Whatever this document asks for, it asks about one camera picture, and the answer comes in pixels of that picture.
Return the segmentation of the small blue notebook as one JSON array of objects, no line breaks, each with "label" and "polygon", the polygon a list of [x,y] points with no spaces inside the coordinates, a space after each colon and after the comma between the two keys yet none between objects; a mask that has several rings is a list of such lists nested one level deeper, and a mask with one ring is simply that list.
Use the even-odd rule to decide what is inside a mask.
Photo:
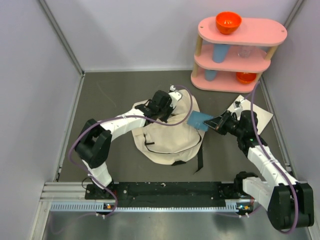
[{"label": "small blue notebook", "polygon": [[187,124],[198,131],[207,132],[209,127],[204,123],[214,117],[199,111],[193,110],[187,119]]}]

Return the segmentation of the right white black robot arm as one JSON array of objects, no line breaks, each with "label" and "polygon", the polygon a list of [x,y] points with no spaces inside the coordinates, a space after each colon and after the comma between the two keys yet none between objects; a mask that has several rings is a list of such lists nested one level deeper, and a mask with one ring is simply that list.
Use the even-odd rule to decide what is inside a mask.
[{"label": "right white black robot arm", "polygon": [[283,233],[295,228],[311,227],[315,222],[314,193],[308,183],[301,183],[290,175],[271,153],[258,134],[258,116],[252,110],[243,110],[240,118],[234,112],[204,121],[220,135],[236,137],[239,149],[259,170],[263,178],[241,172],[233,185],[239,198],[253,197],[266,210],[271,225]]}]

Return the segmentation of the cream canvas student backpack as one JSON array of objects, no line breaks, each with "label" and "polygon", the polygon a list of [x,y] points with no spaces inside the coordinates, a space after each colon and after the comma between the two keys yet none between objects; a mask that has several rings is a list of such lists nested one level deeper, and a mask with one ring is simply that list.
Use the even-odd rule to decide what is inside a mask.
[{"label": "cream canvas student backpack", "polygon": [[196,98],[182,89],[182,99],[164,126],[151,123],[132,130],[136,148],[152,162],[161,165],[182,165],[197,157],[197,171],[204,166],[202,143],[205,131],[187,124],[188,112],[199,112]]}]

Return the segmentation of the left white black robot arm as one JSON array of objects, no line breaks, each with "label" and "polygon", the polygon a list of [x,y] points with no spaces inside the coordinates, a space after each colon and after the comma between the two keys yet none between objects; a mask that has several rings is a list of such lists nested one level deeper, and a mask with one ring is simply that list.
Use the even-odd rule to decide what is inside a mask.
[{"label": "left white black robot arm", "polygon": [[90,119],[85,123],[74,149],[96,185],[98,195],[106,199],[114,191],[106,165],[112,141],[156,120],[166,123],[182,96],[177,90],[158,90],[151,99],[136,104],[128,112],[111,120],[97,122]]}]

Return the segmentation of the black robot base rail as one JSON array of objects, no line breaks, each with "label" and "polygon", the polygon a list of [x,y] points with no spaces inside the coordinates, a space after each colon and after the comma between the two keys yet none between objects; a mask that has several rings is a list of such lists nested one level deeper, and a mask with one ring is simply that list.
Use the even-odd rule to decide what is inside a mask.
[{"label": "black robot base rail", "polygon": [[225,200],[239,199],[232,183],[119,182],[108,187],[119,208],[224,207]]}]

